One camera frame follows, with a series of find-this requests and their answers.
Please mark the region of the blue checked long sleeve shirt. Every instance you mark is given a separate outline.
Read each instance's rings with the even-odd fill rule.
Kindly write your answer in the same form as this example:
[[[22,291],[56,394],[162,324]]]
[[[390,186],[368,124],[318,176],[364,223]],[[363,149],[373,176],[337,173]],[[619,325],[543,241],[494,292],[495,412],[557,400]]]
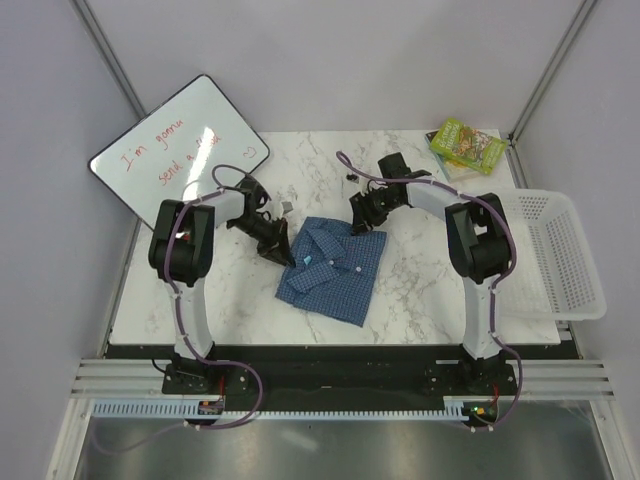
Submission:
[[[298,309],[361,327],[387,241],[383,231],[354,235],[347,222],[308,217],[293,241],[295,260],[275,297]]]

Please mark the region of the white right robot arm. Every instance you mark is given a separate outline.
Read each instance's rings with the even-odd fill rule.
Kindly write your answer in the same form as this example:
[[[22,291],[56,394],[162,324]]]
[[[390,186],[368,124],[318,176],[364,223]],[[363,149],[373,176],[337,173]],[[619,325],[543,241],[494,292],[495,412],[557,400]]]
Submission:
[[[357,169],[342,151],[336,157],[353,174],[376,185],[350,198],[354,235],[372,231],[403,206],[422,209],[445,223],[449,259],[464,287],[462,347],[472,358],[458,368],[457,377],[465,391],[483,392],[494,381],[494,371],[485,360],[506,348],[497,333],[496,288],[517,263],[500,198],[493,193],[465,194],[425,170],[413,172],[400,153],[378,161],[379,177]]]

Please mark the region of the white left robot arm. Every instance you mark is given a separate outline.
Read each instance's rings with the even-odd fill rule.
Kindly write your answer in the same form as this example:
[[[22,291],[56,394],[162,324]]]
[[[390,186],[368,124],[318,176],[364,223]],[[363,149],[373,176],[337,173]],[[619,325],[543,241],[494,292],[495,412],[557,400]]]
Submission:
[[[173,301],[175,353],[194,360],[185,382],[208,393],[219,382],[219,369],[206,359],[214,347],[205,305],[205,279],[214,257],[214,235],[224,225],[257,242],[257,254],[282,266],[295,265],[284,218],[263,210],[270,197],[254,177],[246,174],[235,187],[223,187],[189,202],[165,200],[158,209],[148,262]]]

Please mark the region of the whiteboard with red writing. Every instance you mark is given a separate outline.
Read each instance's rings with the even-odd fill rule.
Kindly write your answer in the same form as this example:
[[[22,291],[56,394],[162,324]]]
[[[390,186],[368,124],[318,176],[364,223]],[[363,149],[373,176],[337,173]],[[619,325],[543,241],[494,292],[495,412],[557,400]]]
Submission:
[[[208,75],[200,75],[109,144],[90,171],[147,227],[165,200],[234,186],[270,156],[265,141]]]

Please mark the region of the green illustrated book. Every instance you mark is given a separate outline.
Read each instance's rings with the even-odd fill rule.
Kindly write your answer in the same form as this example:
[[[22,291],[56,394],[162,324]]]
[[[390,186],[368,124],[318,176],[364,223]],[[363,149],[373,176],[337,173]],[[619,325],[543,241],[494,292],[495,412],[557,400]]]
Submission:
[[[438,130],[427,132],[425,137],[450,183],[492,174],[507,147],[498,136],[455,118],[448,118]]]

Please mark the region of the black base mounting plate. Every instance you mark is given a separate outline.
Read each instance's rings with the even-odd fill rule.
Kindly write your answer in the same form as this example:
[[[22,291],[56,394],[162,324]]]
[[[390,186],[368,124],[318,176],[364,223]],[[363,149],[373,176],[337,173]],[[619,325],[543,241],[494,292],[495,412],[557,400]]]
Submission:
[[[175,356],[162,391],[221,395],[266,411],[439,409],[445,398],[517,391],[505,354],[475,361],[460,346],[217,346],[211,365]]]

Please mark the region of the white perforated plastic basket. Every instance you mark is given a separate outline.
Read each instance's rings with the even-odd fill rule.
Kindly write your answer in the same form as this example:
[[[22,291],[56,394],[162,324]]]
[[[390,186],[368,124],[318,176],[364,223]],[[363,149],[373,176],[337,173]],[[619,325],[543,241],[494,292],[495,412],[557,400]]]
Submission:
[[[599,320],[607,305],[573,202],[564,194],[497,189],[517,250],[516,267],[498,287],[509,317]]]

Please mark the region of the aluminium frame rails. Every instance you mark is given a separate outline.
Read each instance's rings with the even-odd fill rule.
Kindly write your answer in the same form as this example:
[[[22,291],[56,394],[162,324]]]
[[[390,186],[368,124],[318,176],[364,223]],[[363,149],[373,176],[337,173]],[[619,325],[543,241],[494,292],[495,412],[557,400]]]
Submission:
[[[526,403],[578,401],[589,404],[605,457],[617,478],[635,478],[639,458],[628,450],[614,411],[615,396],[604,364],[583,357],[569,329],[561,332],[556,345],[508,346],[503,352],[516,374],[517,391],[505,398],[453,397],[465,407],[480,407],[467,421],[454,422],[472,431],[489,430],[523,411]],[[289,345],[289,346],[459,346],[459,345]],[[85,359],[72,385],[72,396],[94,404],[98,399],[226,400],[221,395],[178,395],[162,391],[165,368],[177,355],[165,345],[110,346],[98,359]],[[259,410],[253,406],[239,420],[190,421],[191,426],[245,425]]]

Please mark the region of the right grey corner post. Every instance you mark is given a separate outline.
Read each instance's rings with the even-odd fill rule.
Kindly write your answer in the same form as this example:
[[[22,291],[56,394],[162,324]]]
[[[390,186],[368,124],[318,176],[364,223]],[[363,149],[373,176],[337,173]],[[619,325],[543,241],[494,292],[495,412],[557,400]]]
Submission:
[[[512,148],[515,148],[518,144],[531,118],[552,86],[561,67],[570,55],[571,50],[577,43],[582,31],[599,4],[599,0],[583,0],[579,3],[577,10],[554,48],[550,59],[546,63],[533,91],[519,114],[514,127],[507,136]]]

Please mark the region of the grey corner post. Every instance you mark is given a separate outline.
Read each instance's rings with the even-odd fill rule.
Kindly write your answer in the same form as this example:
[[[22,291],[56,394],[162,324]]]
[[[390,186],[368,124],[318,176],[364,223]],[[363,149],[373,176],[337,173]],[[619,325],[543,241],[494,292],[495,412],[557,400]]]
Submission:
[[[86,33],[94,43],[111,77],[124,95],[130,109],[138,120],[142,119],[147,114],[147,111],[102,28],[96,13],[86,0],[71,0],[70,3],[83,24]]]
[[[579,3],[577,10],[554,48],[550,59],[546,63],[533,91],[519,114],[514,127],[507,136],[512,148],[515,148],[518,144],[531,118],[552,86],[561,67],[570,55],[571,50],[577,43],[582,31],[599,4],[599,0],[583,0]]]

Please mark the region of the left grey corner post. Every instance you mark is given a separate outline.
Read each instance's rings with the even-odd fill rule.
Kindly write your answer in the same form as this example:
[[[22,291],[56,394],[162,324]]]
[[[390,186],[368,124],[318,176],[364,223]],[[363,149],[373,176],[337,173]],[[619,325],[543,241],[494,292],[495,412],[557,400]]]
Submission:
[[[94,43],[111,77],[124,95],[130,109],[138,120],[142,119],[147,114],[147,111],[102,28],[96,13],[86,0],[71,0],[70,3],[83,24],[86,33]]]

